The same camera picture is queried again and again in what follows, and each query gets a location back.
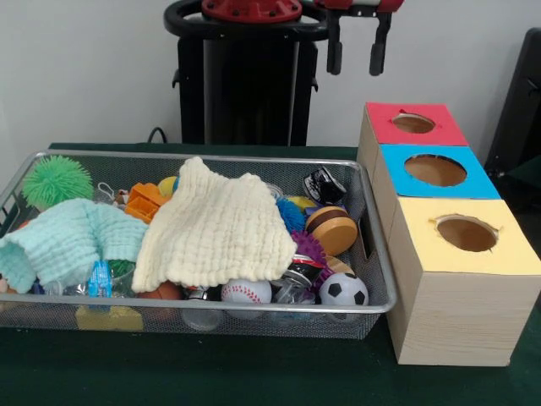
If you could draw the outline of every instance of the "muslin cloth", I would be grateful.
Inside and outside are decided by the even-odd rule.
[[[182,165],[178,190],[149,226],[132,289],[150,292],[166,280],[186,286],[274,280],[296,248],[258,176],[225,178],[197,156]]]
[[[147,225],[118,208],[72,199],[0,239],[0,273],[25,294],[40,284],[85,283],[95,261],[135,261]]]

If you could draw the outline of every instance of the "blue spiky ball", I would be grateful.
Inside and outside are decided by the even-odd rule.
[[[276,205],[280,211],[281,219],[286,224],[287,231],[291,234],[293,231],[304,230],[306,220],[304,214],[299,210],[297,205],[285,197],[276,199]]]
[[[88,171],[65,156],[43,158],[23,182],[23,196],[29,205],[40,211],[65,200],[92,199],[93,194]]]

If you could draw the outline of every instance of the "green table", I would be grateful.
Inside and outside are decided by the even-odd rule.
[[[354,148],[65,145],[62,149],[354,159]],[[400,366],[382,317],[366,340],[0,329],[3,404],[533,405],[541,314],[508,368]]]

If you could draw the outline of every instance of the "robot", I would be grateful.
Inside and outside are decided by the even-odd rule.
[[[179,37],[183,142],[306,145],[318,50],[342,68],[340,18],[375,18],[369,72],[383,73],[391,16],[403,0],[182,0],[164,14]]]

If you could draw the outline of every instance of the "orange toy block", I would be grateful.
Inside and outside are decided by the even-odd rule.
[[[160,207],[169,200],[160,194],[155,184],[136,184],[129,192],[125,212],[149,224]]]

